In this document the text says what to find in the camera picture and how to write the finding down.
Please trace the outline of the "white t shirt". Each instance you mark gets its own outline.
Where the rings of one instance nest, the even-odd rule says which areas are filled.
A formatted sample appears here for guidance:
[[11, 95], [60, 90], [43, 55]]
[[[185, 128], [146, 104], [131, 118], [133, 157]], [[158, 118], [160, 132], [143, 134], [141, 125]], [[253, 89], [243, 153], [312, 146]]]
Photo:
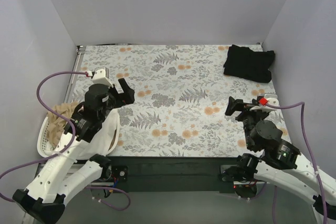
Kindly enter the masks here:
[[77, 160], [88, 160], [95, 154], [107, 156], [117, 146], [120, 133], [118, 109], [112, 109], [102, 123], [102, 128], [94, 135], [89, 145], [80, 153]]

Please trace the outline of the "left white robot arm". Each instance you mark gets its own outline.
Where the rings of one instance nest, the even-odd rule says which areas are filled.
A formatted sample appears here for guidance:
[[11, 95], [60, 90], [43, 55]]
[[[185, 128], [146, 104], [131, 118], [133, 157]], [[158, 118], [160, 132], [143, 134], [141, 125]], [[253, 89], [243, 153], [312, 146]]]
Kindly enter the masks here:
[[56, 223], [74, 196], [98, 180], [111, 178], [107, 155], [120, 129], [118, 108], [134, 103], [134, 90], [124, 78], [122, 92], [108, 80], [95, 81], [65, 126], [57, 147], [36, 178], [13, 194], [13, 200], [41, 223]]

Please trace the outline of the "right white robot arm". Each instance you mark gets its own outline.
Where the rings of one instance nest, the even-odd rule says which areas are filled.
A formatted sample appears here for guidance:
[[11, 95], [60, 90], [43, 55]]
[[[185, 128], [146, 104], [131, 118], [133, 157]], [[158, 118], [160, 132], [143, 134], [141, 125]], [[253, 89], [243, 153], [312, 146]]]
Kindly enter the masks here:
[[226, 116], [239, 112], [249, 153], [237, 157], [234, 166], [221, 172], [226, 182], [264, 181], [282, 188], [309, 203], [322, 216], [322, 222], [335, 219], [335, 178], [321, 170], [313, 156], [306, 158], [267, 117], [272, 111], [295, 107], [304, 102], [280, 106], [276, 95], [264, 94], [250, 103], [229, 97]]

